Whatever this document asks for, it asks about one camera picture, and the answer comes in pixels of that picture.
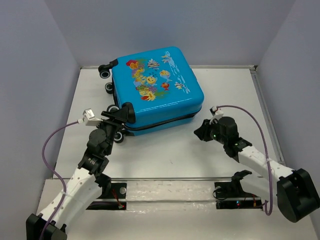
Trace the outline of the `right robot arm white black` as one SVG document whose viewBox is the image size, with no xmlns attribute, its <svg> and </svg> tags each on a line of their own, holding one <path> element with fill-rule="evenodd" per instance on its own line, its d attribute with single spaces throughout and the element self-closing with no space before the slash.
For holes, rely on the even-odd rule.
<svg viewBox="0 0 320 240">
<path fill-rule="evenodd" d="M 223 145 L 226 155 L 249 167 L 267 182 L 265 195 L 259 187 L 259 197 L 276 205 L 282 215 L 292 223 L 316 211 L 320 196 L 310 174 L 300 168 L 294 170 L 261 153 L 252 143 L 240 137 L 235 120 L 228 116 L 205 119 L 193 132 L 201 141 L 217 141 Z"/>
</svg>

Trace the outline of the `blue hard-shell suitcase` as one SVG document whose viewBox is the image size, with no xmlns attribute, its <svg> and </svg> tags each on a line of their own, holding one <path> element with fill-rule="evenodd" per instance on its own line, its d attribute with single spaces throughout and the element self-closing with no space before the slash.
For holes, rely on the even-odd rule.
<svg viewBox="0 0 320 240">
<path fill-rule="evenodd" d="M 121 56 L 98 67 L 105 91 L 113 96 L 108 111 L 128 106 L 134 113 L 115 135 L 138 136 L 190 122 L 201 110 L 204 93 L 176 46 Z"/>
</svg>

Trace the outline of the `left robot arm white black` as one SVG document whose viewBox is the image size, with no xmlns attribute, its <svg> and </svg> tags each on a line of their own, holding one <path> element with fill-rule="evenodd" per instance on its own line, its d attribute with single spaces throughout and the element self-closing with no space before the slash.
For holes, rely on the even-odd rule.
<svg viewBox="0 0 320 240">
<path fill-rule="evenodd" d="M 44 164 L 62 183 L 62 190 L 39 214 L 26 220 L 28 240 L 65 240 L 67 230 L 98 197 L 110 194 L 111 178 L 104 174 L 109 163 L 116 135 L 125 123 L 136 121 L 134 107 L 126 102 L 121 108 L 102 111 L 103 119 L 95 117 L 92 109 L 84 110 L 82 118 L 70 123 L 94 127 L 89 134 L 86 150 L 68 182 L 43 158 Z"/>
</svg>

